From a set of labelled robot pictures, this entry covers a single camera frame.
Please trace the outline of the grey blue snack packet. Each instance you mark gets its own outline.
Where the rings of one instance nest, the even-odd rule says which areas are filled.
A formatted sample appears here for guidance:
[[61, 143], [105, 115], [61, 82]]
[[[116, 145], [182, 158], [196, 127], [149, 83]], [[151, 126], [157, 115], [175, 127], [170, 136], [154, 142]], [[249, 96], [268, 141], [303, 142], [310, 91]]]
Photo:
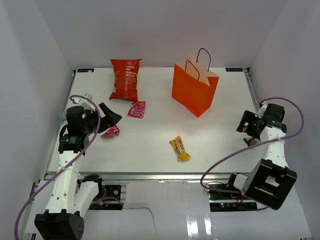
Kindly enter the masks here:
[[67, 114], [66, 111], [62, 111], [59, 113], [59, 124], [60, 125], [67, 119], [66, 114]]

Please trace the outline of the red chips bag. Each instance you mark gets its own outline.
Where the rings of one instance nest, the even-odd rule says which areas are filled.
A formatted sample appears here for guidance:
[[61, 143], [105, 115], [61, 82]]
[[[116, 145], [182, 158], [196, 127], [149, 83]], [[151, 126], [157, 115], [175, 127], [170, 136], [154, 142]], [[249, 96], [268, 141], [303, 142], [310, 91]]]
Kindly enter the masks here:
[[110, 59], [114, 72], [113, 91], [109, 97], [130, 102], [138, 101], [138, 72], [142, 59]]

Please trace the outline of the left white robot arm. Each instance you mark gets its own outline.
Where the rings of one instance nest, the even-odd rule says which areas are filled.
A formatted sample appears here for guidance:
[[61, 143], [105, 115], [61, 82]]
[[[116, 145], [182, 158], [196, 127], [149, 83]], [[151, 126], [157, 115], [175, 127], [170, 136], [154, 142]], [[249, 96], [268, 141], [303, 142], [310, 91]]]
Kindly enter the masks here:
[[104, 117], [88, 102], [66, 110], [67, 124], [58, 140], [58, 176], [44, 212], [37, 214], [34, 225], [45, 240], [80, 240], [84, 234], [84, 216], [93, 201], [106, 195], [99, 174], [78, 179], [80, 166], [89, 145], [89, 136], [114, 127], [122, 116], [99, 104]]

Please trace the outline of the aluminium table rail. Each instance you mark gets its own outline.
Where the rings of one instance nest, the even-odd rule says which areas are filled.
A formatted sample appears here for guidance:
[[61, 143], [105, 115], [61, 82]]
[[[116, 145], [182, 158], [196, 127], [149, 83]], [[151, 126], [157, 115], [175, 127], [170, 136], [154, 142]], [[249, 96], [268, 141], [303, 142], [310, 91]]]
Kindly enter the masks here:
[[[203, 173], [91, 173], [81, 172], [78, 175], [79, 179], [91, 174], [99, 174], [106, 181], [199, 181]], [[228, 180], [231, 172], [227, 173], [208, 173], [204, 180]], [[53, 177], [53, 172], [45, 175], [44, 180], [49, 180]]]

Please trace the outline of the brown snack bar lower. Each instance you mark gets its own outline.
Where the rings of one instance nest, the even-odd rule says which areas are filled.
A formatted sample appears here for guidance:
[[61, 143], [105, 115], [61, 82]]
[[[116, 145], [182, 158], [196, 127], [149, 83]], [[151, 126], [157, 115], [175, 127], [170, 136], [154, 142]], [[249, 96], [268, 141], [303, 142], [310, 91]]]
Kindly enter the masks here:
[[245, 137], [243, 141], [247, 144], [248, 147], [257, 144], [257, 140], [254, 137]]

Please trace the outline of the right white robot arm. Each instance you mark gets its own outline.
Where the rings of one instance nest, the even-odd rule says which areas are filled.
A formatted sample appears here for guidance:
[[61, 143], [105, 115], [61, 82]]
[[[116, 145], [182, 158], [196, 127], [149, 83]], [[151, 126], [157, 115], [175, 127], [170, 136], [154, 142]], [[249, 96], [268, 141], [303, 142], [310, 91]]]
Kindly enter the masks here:
[[258, 143], [271, 141], [264, 146], [264, 152], [249, 175], [233, 173], [225, 187], [226, 195], [236, 200], [244, 196], [273, 210], [278, 210], [297, 180], [297, 173], [289, 169], [285, 159], [287, 126], [283, 123], [283, 106], [263, 102], [256, 113], [246, 110], [243, 113], [237, 132], [250, 136], [247, 145], [253, 140]]

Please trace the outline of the yellow candy packet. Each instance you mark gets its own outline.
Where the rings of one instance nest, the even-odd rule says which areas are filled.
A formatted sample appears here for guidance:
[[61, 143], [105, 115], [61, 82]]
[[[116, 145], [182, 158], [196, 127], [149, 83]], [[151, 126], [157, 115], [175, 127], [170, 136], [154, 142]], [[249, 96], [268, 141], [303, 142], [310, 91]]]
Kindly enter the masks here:
[[178, 135], [175, 139], [170, 141], [173, 149], [177, 153], [177, 160], [180, 162], [185, 162], [191, 159], [191, 156], [186, 152], [182, 138]]

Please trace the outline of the pink snack packet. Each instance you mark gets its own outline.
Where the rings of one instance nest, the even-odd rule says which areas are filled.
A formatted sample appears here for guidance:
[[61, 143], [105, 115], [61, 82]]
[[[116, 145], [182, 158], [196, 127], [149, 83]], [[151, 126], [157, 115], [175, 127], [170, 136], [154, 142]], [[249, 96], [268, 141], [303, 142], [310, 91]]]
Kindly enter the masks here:
[[105, 138], [113, 138], [116, 137], [120, 134], [120, 129], [118, 128], [117, 125], [112, 126], [109, 128], [104, 134], [102, 134], [100, 137], [105, 139]]
[[145, 114], [145, 101], [137, 101], [132, 104], [132, 107], [128, 111], [127, 115], [133, 118], [142, 119]]

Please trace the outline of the orange paper bag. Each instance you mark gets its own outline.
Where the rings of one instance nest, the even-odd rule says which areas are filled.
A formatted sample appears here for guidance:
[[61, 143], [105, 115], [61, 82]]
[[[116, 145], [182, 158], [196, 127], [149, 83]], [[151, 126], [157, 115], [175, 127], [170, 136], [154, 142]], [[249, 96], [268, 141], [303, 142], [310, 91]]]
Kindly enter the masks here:
[[171, 96], [197, 118], [211, 107], [220, 79], [210, 65], [210, 60], [203, 65], [191, 54], [174, 65]]

